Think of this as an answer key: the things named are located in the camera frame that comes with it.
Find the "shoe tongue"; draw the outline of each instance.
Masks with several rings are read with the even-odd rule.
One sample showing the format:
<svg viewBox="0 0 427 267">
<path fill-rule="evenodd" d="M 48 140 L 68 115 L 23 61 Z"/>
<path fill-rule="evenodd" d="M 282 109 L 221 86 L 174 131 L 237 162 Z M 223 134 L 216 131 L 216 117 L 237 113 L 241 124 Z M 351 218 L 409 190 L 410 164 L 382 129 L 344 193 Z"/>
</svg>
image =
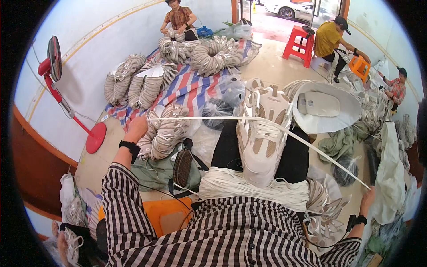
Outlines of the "shoe tongue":
<svg viewBox="0 0 427 267">
<path fill-rule="evenodd" d="M 289 106 L 289 99 L 283 92 L 276 88 L 267 87 L 260 89 L 260 110 L 258 117 L 263 117 L 277 124 L 282 124 L 286 109 Z"/>
</svg>

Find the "white wall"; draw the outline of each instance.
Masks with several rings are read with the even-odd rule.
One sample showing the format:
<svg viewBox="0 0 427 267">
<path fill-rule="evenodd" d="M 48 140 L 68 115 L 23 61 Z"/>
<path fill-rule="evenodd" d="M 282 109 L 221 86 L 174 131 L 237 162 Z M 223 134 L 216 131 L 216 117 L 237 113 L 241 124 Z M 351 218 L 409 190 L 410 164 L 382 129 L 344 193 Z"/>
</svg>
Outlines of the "white wall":
<svg viewBox="0 0 427 267">
<path fill-rule="evenodd" d="M 398 78 L 393 62 L 407 70 L 407 93 L 393 119 L 401 120 L 408 113 L 416 124 L 418 101 L 424 97 L 421 70 L 418 56 L 399 19 L 382 0 L 352 0 L 348 23 L 352 35 L 344 33 L 343 38 L 365 52 L 373 64 L 385 56 L 389 62 L 389 71 L 383 72 L 386 78 Z"/>
<path fill-rule="evenodd" d="M 34 230 L 44 236 L 53 237 L 52 234 L 52 219 L 46 218 L 38 213 L 33 212 L 30 209 L 25 208 L 28 218 L 34 228 Z"/>
<path fill-rule="evenodd" d="M 213 31 L 225 27 L 221 21 L 231 21 L 231 0 L 183 0 L 181 5 L 189 6 Z M 43 61 L 48 41 L 56 35 L 63 63 L 67 60 L 56 86 L 73 110 L 97 120 L 106 105 L 103 90 L 107 72 L 129 54 L 150 54 L 158 46 L 157 40 L 162 36 L 159 29 L 169 10 L 163 0 L 61 0 L 41 25 L 35 51 L 30 48 L 26 59 L 37 72 L 35 54 Z M 43 138 L 78 161 L 87 133 L 64 115 L 50 93 L 42 93 L 37 79 L 42 81 L 41 77 L 34 77 L 25 62 L 15 104 Z M 93 127 L 91 120 L 76 116 L 88 128 Z"/>
</svg>

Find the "person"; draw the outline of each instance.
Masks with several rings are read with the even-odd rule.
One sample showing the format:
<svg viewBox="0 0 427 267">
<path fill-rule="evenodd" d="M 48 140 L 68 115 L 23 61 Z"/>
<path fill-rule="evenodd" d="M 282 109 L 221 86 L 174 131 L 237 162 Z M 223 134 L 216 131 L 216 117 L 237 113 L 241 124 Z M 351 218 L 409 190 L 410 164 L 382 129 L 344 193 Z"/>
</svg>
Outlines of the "person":
<svg viewBox="0 0 427 267">
<path fill-rule="evenodd" d="M 165 0 L 165 2 L 172 8 L 172 11 L 166 14 L 160 32 L 167 34 L 166 26 L 170 22 L 172 28 L 176 30 L 178 34 L 185 34 L 186 41 L 197 40 L 198 38 L 195 35 L 195 29 L 193 27 L 193 23 L 196 22 L 197 17 L 193 14 L 191 9 L 186 6 L 180 6 L 181 0 Z"/>
<path fill-rule="evenodd" d="M 332 62 L 335 59 L 334 50 L 340 50 L 341 52 L 345 53 L 345 51 L 338 49 L 338 46 L 342 44 L 346 49 L 353 52 L 355 56 L 362 56 L 364 60 L 370 64 L 371 60 L 364 52 L 344 41 L 342 38 L 342 33 L 344 31 L 351 35 L 350 31 L 348 30 L 347 21 L 345 18 L 340 16 L 337 16 L 333 21 L 327 21 L 320 25 L 319 29 L 317 29 L 316 39 L 314 41 L 314 53 L 316 56 L 320 56 L 325 60 Z M 339 82 L 338 74 L 342 71 L 346 64 L 342 56 L 339 54 L 338 56 L 338 65 L 336 66 L 335 78 L 333 79 L 334 82 Z"/>
<path fill-rule="evenodd" d="M 230 167 L 228 165 L 232 164 L 238 167 L 235 161 L 238 157 L 236 124 L 237 121 L 230 120 L 224 126 L 212 166 Z M 278 203 L 253 197 L 204 200 L 198 207 L 193 204 L 194 217 L 187 228 L 156 236 L 144 212 L 138 179 L 129 170 L 134 146 L 147 129 L 145 117 L 131 121 L 122 141 L 127 142 L 126 146 L 119 145 L 102 180 L 109 265 L 349 266 L 354 260 L 361 243 L 363 223 L 356 225 L 348 237 L 332 250 L 317 256 L 304 247 L 301 221 L 296 212 Z M 308 138 L 297 127 L 293 131 Z M 288 137 L 285 150 L 295 150 L 296 154 L 289 155 L 289 151 L 284 150 L 283 154 L 287 154 L 285 159 L 294 157 L 305 161 L 307 158 L 307 166 L 305 163 L 303 166 L 288 165 L 290 178 L 299 173 L 299 168 L 308 168 L 308 148 L 300 153 L 297 142 Z M 360 215 L 367 217 L 374 198 L 372 188 L 363 196 Z"/>
<path fill-rule="evenodd" d="M 384 93 L 393 101 L 392 114 L 396 114 L 398 111 L 398 106 L 402 103 L 406 95 L 406 79 L 408 78 L 408 73 L 402 67 L 396 66 L 399 70 L 399 78 L 394 80 L 387 80 L 384 75 L 378 71 L 378 74 L 383 78 L 383 81 L 390 86 L 391 90 L 384 90 Z"/>
</svg>

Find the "fan base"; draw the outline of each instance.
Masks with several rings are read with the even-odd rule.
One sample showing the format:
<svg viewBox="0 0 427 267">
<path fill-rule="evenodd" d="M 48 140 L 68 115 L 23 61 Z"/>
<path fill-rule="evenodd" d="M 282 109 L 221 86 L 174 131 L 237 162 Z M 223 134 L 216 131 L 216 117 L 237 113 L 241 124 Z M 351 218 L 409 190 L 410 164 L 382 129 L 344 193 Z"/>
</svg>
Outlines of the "fan base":
<svg viewBox="0 0 427 267">
<path fill-rule="evenodd" d="M 86 139 L 86 151 L 89 154 L 95 153 L 101 147 L 107 133 L 107 126 L 103 122 L 98 123 L 92 128 L 91 132 L 93 136 L 88 135 Z"/>
</svg>

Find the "doorway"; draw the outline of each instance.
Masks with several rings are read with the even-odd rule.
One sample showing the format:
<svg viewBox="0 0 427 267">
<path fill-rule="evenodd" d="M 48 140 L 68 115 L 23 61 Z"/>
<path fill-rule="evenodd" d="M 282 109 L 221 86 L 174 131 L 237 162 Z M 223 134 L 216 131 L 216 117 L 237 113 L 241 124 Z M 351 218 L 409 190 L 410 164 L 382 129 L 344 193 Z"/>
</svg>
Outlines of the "doorway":
<svg viewBox="0 0 427 267">
<path fill-rule="evenodd" d="M 288 42 L 294 26 L 308 25 L 316 31 L 340 14 L 343 0 L 240 0 L 239 20 L 252 22 L 254 36 Z"/>
</svg>

